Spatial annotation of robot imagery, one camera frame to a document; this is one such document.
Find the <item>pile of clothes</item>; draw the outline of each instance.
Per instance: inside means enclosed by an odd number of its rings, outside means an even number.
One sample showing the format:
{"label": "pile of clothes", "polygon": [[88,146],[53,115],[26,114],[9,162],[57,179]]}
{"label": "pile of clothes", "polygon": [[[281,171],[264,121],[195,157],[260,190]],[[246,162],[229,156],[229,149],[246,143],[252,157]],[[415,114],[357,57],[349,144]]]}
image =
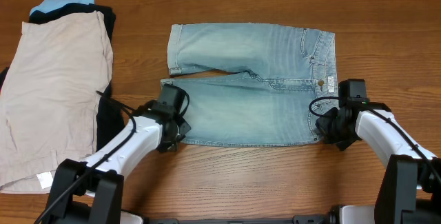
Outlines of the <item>pile of clothes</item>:
{"label": "pile of clothes", "polygon": [[61,162],[84,159],[124,128],[96,93],[112,94],[115,20],[94,0],[45,0],[23,22],[0,74],[0,192],[49,192]]}

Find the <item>light blue garment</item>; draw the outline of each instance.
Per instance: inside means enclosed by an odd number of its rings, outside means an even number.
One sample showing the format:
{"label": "light blue garment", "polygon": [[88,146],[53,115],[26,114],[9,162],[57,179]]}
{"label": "light blue garment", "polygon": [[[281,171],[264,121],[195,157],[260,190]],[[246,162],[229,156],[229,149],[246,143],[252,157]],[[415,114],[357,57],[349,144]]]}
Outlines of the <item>light blue garment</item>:
{"label": "light blue garment", "polygon": [[95,0],[44,0],[39,6],[33,7],[29,15],[36,10],[42,11],[43,13],[51,12],[62,8],[68,3],[95,4]]}
{"label": "light blue garment", "polygon": [[[161,81],[190,96],[185,143],[260,147],[320,140],[308,105],[337,96],[333,33],[261,23],[173,25],[167,53],[171,75],[234,73]],[[321,101],[313,110],[334,106]]]}

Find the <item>black garment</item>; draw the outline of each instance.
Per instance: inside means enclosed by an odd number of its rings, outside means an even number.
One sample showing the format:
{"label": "black garment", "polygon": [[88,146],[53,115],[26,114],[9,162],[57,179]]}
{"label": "black garment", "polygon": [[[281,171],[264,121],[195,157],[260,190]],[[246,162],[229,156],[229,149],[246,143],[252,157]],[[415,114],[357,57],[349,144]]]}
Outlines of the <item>black garment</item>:
{"label": "black garment", "polygon": [[[73,13],[92,13],[99,11],[104,14],[104,26],[109,36],[109,40],[112,40],[113,27],[116,20],[116,15],[113,13],[112,8],[105,6],[98,6],[94,4],[80,4],[69,3],[64,7],[53,10],[48,13],[41,11],[34,11],[30,17],[29,22],[34,24],[44,24],[50,21],[59,19],[68,14]],[[104,96],[112,96],[112,82],[103,92]],[[100,150],[109,141],[111,141],[123,128],[124,119],[121,115],[121,110],[118,107],[113,106],[104,99],[100,99],[98,106],[98,113],[96,114],[96,150]]]}
{"label": "black garment", "polygon": [[3,82],[5,81],[6,78],[6,73],[8,73],[9,67],[5,68],[5,70],[3,70],[3,72],[0,73],[0,90],[1,90],[1,86],[3,86]]}
{"label": "black garment", "polygon": [[68,14],[73,13],[92,13],[99,11],[104,14],[104,26],[109,36],[109,40],[112,41],[113,26],[115,24],[116,15],[113,13],[111,7],[98,6],[94,4],[81,4],[81,3],[68,3],[62,8],[53,10],[51,12],[43,13],[39,10],[34,11],[30,17],[29,22],[34,24],[44,24],[50,21],[59,19]]}

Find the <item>jeans seam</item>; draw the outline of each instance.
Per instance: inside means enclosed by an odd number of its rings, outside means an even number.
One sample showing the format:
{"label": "jeans seam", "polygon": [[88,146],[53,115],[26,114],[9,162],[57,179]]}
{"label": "jeans seam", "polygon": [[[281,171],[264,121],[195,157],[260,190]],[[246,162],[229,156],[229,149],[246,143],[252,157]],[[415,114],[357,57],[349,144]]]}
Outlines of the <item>jeans seam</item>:
{"label": "jeans seam", "polygon": [[[317,43],[316,43],[316,47],[315,47],[315,49],[314,49],[314,54],[315,53],[317,53],[317,50],[318,50],[318,46],[320,46],[320,44],[322,43],[322,39],[323,39],[323,37],[324,37],[324,32],[323,31],[320,31],[320,35],[319,35],[319,37],[318,37],[318,40],[317,40]],[[313,63],[312,63],[312,77],[316,80],[316,64],[318,64],[318,65],[323,65],[325,68],[324,68],[324,70],[325,70],[325,74],[324,74],[324,81],[327,81],[327,74],[326,74],[326,71],[327,71],[327,63],[326,63],[326,61],[327,61],[327,58],[328,58],[328,54],[329,54],[329,49],[330,49],[330,47],[331,47],[331,42],[329,42],[329,45],[327,46],[327,51],[326,51],[326,55],[325,55],[325,62],[324,63],[321,63],[321,62],[317,62],[317,60],[315,60]],[[316,85],[314,86],[314,92],[315,92],[315,94],[316,94],[316,97],[318,97],[318,93],[317,93],[317,91],[318,91],[318,89],[317,89],[317,87],[316,87]],[[326,104],[326,103],[330,103],[331,101],[329,100],[329,99],[327,99],[327,100],[323,100],[323,101],[321,101],[320,103],[318,103],[318,105],[322,105],[322,104]]]}
{"label": "jeans seam", "polygon": [[[321,42],[322,42],[322,38],[323,38],[323,31],[320,31],[320,34],[318,35],[318,38],[317,38],[317,42],[316,42],[316,44],[315,44],[315,46],[314,46],[313,57],[316,56],[317,49],[318,49],[318,46],[319,46],[319,45],[321,44]],[[318,58],[314,58],[314,60],[311,60],[311,58],[309,58],[309,62],[312,63],[312,64],[324,65],[324,63],[318,61]]]}
{"label": "jeans seam", "polygon": [[327,61],[328,61],[328,57],[329,57],[329,50],[331,49],[333,41],[334,41],[334,38],[332,38],[331,41],[329,42],[328,50],[326,51],[326,57],[325,57],[325,77],[327,77],[327,73],[326,73],[326,71],[327,71]]}
{"label": "jeans seam", "polygon": [[239,81],[242,79],[250,79],[249,77],[241,77],[239,79],[232,79],[232,80],[189,80],[189,79],[183,79],[185,82],[230,82],[230,81]]}
{"label": "jeans seam", "polygon": [[284,91],[293,91],[293,92],[301,92],[301,91],[308,91],[308,90],[293,90],[293,89],[289,89],[289,88],[277,88],[274,85],[272,85],[271,81],[274,80],[279,80],[279,81],[314,81],[315,79],[264,79],[260,76],[258,76],[257,74],[255,75],[250,75],[252,79],[256,79],[257,81],[263,82],[263,83],[268,83],[268,85],[275,89],[275,90],[284,90]]}
{"label": "jeans seam", "polygon": [[178,43],[181,40],[181,34],[182,34],[182,25],[179,26],[179,34],[178,34],[178,39],[176,40],[176,44],[174,46],[174,51],[175,51],[175,55],[174,55],[174,64],[176,65],[175,68],[169,68],[169,72],[172,72],[172,70],[182,70],[182,68],[179,67],[178,65]]}
{"label": "jeans seam", "polygon": [[309,127],[309,131],[314,139],[318,139],[317,134],[314,132],[314,128],[312,127],[312,113],[308,110],[307,123]]}
{"label": "jeans seam", "polygon": [[302,40],[300,42],[300,52],[302,53],[303,57],[306,57],[306,52],[305,52],[305,39],[306,39],[306,33],[308,32],[308,29],[303,28],[303,32],[302,32]]}
{"label": "jeans seam", "polygon": [[322,114],[324,114],[324,111],[322,109],[322,104],[318,104],[318,108],[320,108],[320,111],[322,112]]}
{"label": "jeans seam", "polygon": [[287,147],[293,145],[309,145],[312,143],[316,143],[317,141],[312,140],[309,141],[301,141],[301,142],[292,142],[292,143],[284,143],[284,144],[244,144],[244,143],[225,143],[225,142],[217,142],[217,141],[206,141],[199,139],[187,139],[183,140],[184,143],[190,145],[211,145],[218,147]]}
{"label": "jeans seam", "polygon": [[177,67],[177,68],[170,68],[170,70],[188,70],[188,69],[195,69],[196,66],[190,66],[187,68]]}

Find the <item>beige shirt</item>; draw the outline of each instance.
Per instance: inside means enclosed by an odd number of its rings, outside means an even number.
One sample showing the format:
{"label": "beige shirt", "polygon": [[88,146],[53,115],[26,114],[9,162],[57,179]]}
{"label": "beige shirt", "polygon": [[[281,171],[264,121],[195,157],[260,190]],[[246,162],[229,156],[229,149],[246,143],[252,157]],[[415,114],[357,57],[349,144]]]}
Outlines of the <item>beige shirt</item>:
{"label": "beige shirt", "polygon": [[4,192],[33,192],[35,186],[25,186],[38,185],[26,183],[38,182],[36,174],[94,152],[99,104],[95,91],[107,87],[113,63],[103,19],[93,12],[42,25],[23,23],[0,96]]}

